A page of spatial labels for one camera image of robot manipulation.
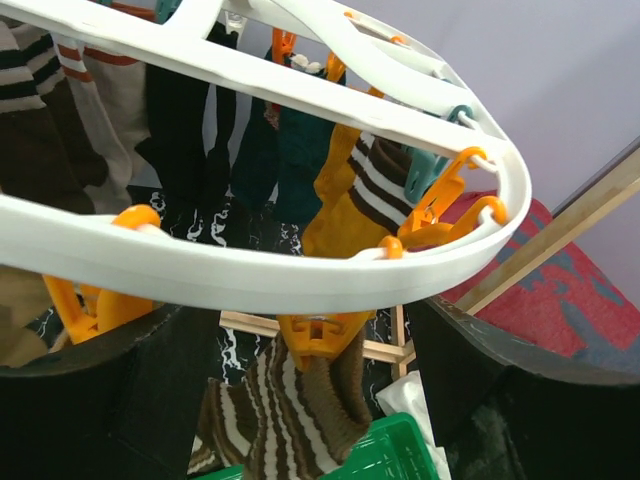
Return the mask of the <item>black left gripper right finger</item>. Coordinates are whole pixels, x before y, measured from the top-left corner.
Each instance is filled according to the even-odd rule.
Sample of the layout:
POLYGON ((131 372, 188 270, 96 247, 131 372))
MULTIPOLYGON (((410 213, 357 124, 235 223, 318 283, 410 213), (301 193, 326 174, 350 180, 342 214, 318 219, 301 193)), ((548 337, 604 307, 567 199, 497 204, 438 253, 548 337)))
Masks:
POLYGON ((638 376, 552 353, 436 297, 405 310, 452 478, 638 478, 638 376))

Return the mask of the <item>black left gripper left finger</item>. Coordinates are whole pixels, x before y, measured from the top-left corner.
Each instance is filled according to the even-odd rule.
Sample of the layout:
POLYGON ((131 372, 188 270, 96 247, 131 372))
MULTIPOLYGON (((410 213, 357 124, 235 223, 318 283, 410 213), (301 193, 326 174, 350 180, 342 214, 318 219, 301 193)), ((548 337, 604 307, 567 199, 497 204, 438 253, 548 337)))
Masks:
POLYGON ((167 305, 2 368, 2 478, 185 478, 219 319, 167 305))

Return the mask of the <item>brown white striped sock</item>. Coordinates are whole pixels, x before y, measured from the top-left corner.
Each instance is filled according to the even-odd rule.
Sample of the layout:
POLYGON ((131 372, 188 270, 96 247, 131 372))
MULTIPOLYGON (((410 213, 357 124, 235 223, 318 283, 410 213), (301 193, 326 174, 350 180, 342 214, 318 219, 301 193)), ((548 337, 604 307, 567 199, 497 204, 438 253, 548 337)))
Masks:
POLYGON ((209 379, 188 476, 239 465, 245 479, 318 479, 342 466, 372 423, 364 338, 300 371, 276 336, 239 383, 209 379))

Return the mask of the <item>orange clip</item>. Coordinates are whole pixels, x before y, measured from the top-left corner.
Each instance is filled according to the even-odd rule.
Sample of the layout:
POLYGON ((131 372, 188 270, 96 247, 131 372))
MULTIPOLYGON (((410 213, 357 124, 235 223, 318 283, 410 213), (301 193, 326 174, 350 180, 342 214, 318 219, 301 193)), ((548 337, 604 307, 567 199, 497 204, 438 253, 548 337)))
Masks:
POLYGON ((308 370, 312 358, 334 361, 362 331, 375 311, 278 315, 280 333, 296 368, 308 370))

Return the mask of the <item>teal clip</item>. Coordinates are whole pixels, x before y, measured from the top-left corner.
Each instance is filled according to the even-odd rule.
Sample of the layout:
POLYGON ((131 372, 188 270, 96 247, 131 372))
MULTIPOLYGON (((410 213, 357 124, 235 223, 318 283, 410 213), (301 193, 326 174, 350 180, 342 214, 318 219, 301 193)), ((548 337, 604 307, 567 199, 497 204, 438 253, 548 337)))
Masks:
POLYGON ((450 158, 408 145, 402 145, 401 150, 411 160, 404 195, 410 203, 417 204, 444 171, 450 158))

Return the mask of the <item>dark brown sock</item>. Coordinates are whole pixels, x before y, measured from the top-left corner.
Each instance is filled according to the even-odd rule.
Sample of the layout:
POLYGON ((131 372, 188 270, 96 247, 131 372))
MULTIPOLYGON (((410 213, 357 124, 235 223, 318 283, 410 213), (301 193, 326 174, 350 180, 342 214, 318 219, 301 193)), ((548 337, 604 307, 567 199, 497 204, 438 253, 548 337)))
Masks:
POLYGON ((91 214, 87 186, 108 176, 94 151, 51 35, 1 19, 1 192, 91 214))

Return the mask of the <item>white round clip hanger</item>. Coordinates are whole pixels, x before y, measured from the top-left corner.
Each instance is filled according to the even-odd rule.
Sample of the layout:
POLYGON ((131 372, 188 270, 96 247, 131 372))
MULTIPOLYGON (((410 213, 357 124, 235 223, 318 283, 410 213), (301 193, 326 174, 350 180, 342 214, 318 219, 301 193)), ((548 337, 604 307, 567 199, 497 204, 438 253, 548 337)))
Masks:
POLYGON ((531 202, 526 165, 454 75, 426 54, 359 33, 332 1, 235 1, 242 16, 319 40, 375 95, 236 49, 221 1, 185 1, 164 24, 91 1, 5 1, 3 21, 50 34, 82 122, 113 164, 113 138, 149 163, 182 228, 114 223, 117 169, 91 188, 88 214, 1 198, 1 262, 36 274, 177 305, 268 314, 377 310, 447 291, 487 266, 531 202), (424 153, 475 147, 507 213, 464 237, 387 260, 380 238, 412 211, 404 194, 424 153))

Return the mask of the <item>tan brown sock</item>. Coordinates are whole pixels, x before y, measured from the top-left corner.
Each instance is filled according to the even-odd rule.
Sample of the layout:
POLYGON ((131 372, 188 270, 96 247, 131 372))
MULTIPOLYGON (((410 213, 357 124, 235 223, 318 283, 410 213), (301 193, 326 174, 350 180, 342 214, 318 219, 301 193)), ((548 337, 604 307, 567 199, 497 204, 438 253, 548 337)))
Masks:
POLYGON ((42 276, 1 267, 1 365, 21 367, 45 355, 48 347, 27 325, 51 306, 42 276))

